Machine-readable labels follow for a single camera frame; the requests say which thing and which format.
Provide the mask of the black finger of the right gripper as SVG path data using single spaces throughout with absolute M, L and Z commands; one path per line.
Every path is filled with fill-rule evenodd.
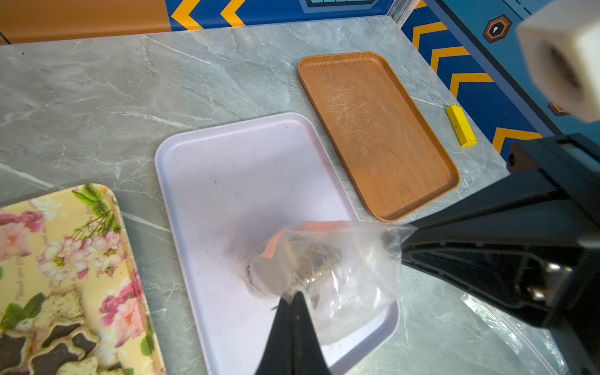
M 407 265 L 537 327 L 550 309 L 527 288 L 541 276 L 534 209 L 557 190 L 536 171 L 509 175 L 429 217 L 402 244 Z

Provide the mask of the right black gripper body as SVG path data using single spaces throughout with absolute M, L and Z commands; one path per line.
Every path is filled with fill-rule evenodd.
M 556 190 L 534 209 L 541 276 L 527 292 L 574 374 L 599 372 L 599 148 L 581 134 L 516 142 L 512 176 L 536 171 Z

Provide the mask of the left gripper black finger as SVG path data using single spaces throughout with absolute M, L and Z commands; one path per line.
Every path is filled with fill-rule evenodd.
M 281 297 L 256 373 L 331 374 L 302 292 Z

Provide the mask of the ziploc bag of mixed cookies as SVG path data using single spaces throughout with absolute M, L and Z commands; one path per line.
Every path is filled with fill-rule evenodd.
M 332 345 L 397 303 L 402 245 L 416 230 L 360 221 L 294 224 L 247 256 L 239 274 L 258 298 L 302 293 L 320 344 Z

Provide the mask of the ziploc bag of pink cookies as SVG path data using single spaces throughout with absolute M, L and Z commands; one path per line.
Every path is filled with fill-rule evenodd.
M 523 323 L 471 294 L 464 293 L 461 300 L 506 342 L 531 374 L 571 374 L 548 330 Z

